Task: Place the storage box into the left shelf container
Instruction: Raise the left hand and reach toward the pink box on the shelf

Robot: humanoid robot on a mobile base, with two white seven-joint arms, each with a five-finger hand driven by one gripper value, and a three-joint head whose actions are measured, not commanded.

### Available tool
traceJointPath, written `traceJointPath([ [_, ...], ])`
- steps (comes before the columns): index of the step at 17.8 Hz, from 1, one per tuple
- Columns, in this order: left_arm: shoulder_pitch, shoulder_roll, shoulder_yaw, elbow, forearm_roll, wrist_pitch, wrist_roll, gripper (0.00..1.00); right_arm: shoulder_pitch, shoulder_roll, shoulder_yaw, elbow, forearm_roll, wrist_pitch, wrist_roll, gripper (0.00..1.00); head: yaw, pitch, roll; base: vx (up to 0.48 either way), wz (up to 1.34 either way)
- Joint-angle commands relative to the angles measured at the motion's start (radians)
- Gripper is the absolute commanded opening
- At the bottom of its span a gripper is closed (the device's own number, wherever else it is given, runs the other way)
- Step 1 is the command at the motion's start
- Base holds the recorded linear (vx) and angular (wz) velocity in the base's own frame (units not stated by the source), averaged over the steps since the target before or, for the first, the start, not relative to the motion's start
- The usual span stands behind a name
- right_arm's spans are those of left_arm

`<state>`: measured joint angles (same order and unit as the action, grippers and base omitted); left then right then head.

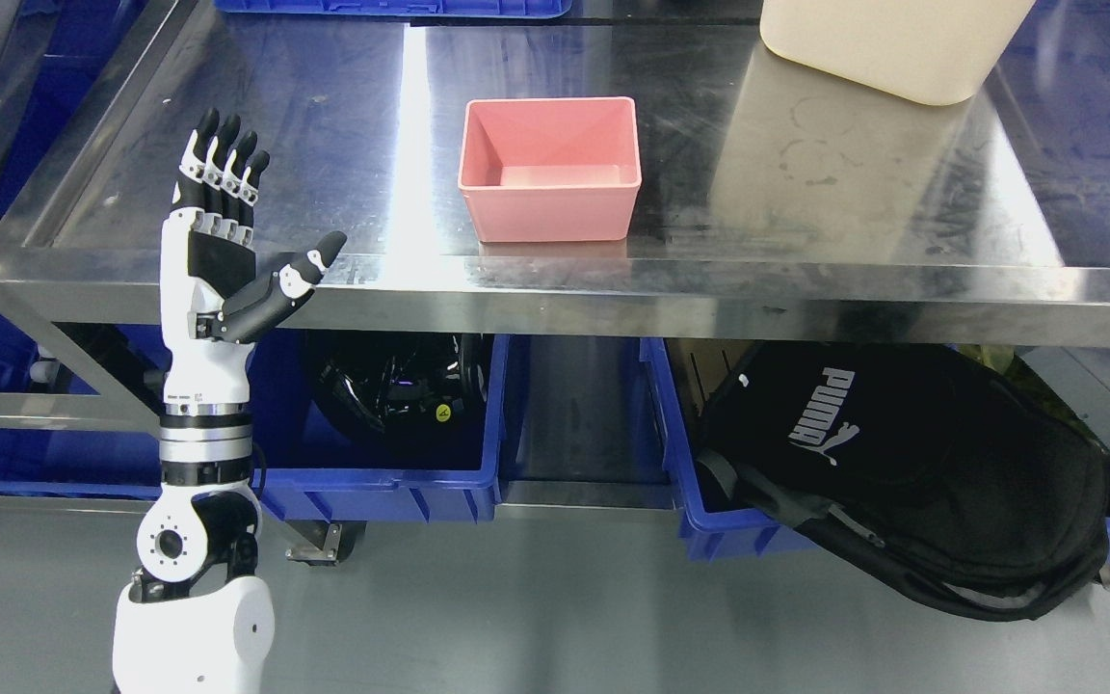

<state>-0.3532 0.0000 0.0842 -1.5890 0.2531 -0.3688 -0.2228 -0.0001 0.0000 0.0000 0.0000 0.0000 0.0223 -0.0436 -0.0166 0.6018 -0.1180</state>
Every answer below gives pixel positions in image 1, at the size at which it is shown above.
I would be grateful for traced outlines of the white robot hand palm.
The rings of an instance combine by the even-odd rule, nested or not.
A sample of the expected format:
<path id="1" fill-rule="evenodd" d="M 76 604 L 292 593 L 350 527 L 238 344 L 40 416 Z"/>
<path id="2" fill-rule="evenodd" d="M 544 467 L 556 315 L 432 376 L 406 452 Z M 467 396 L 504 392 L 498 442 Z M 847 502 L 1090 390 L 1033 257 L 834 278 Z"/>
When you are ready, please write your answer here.
<path id="1" fill-rule="evenodd" d="M 196 335 L 196 320 L 224 303 L 189 269 L 198 212 L 175 210 L 160 231 L 160 329 L 172 364 L 163 388 L 167 406 L 246 406 L 252 346 Z"/>

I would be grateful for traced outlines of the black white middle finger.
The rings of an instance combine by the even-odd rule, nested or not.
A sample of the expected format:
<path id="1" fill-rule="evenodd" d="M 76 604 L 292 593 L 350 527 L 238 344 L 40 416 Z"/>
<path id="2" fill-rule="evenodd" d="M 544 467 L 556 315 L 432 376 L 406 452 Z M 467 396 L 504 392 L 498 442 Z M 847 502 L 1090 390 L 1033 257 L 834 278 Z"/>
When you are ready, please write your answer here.
<path id="1" fill-rule="evenodd" d="M 224 165 L 221 177 L 222 217 L 220 237 L 225 240 L 251 240 L 251 223 L 244 219 L 244 185 L 246 185 L 248 159 L 255 153 L 258 135 L 250 130 L 238 137 L 233 145 L 224 145 Z"/>

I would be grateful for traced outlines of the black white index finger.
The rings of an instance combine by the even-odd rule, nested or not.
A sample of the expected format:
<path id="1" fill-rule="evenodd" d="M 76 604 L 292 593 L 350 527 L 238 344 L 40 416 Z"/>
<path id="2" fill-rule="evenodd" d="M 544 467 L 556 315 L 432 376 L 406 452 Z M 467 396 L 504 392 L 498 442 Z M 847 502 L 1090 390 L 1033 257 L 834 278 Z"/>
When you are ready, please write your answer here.
<path id="1" fill-rule="evenodd" d="M 238 155 L 234 163 L 235 189 L 235 241 L 251 249 L 254 237 L 254 208 L 259 202 L 261 177 L 272 161 L 268 150 L 259 150 L 251 155 Z"/>

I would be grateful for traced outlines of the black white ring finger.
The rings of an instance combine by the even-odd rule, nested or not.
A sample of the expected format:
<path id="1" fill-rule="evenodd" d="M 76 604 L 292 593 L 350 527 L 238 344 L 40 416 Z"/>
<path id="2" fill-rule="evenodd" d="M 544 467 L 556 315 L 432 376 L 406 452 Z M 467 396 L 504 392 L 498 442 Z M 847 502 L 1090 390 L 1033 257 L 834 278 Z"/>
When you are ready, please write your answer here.
<path id="1" fill-rule="evenodd" d="M 220 114 L 204 114 L 199 120 L 199 161 L 202 163 L 199 175 L 201 232 L 222 232 L 225 215 L 232 223 L 238 223 L 239 201 L 235 193 L 228 189 L 225 177 L 229 154 L 232 153 L 239 131 L 241 119 L 238 115 L 229 115 L 225 123 L 222 123 Z"/>

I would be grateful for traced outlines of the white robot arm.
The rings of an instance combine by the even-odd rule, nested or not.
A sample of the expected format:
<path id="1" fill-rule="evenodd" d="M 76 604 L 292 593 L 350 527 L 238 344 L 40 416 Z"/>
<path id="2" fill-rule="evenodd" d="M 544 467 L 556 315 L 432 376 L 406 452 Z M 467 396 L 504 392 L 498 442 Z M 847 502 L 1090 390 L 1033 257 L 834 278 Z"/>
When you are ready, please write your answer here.
<path id="1" fill-rule="evenodd" d="M 252 245 L 270 155 L 210 109 L 179 158 L 160 228 L 164 378 L 160 493 L 137 530 L 138 569 L 112 631 L 115 693 L 258 693 L 275 640 L 258 574 L 266 477 L 252 439 L 256 343 L 314 294 L 347 237 L 327 232 L 266 271 Z"/>

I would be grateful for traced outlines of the black white thumb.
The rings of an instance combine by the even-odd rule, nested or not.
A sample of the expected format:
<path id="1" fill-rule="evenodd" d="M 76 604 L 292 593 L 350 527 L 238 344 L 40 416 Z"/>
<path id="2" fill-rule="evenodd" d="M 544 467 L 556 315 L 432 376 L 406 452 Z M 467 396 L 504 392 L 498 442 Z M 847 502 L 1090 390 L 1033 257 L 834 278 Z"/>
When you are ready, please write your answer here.
<path id="1" fill-rule="evenodd" d="M 196 320 L 196 335 L 252 344 L 294 315 L 325 279 L 347 242 L 344 233 L 325 234 L 313 249 L 289 254 L 261 271 L 255 251 L 229 240 L 199 234 L 191 242 L 191 271 L 216 291 L 224 303 Z"/>

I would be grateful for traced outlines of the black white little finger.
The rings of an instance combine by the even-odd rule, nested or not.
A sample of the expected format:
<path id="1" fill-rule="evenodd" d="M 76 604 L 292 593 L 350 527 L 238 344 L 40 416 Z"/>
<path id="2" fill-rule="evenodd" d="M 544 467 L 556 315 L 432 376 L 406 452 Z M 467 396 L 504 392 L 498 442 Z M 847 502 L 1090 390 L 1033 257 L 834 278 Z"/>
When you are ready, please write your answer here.
<path id="1" fill-rule="evenodd" d="M 173 184 L 173 211 L 181 209 L 206 210 L 216 188 L 210 184 L 208 177 L 208 152 L 215 141 L 220 124 L 220 111 L 211 107 L 198 120 L 191 131 L 186 145 L 182 149 L 179 161 L 179 173 Z"/>

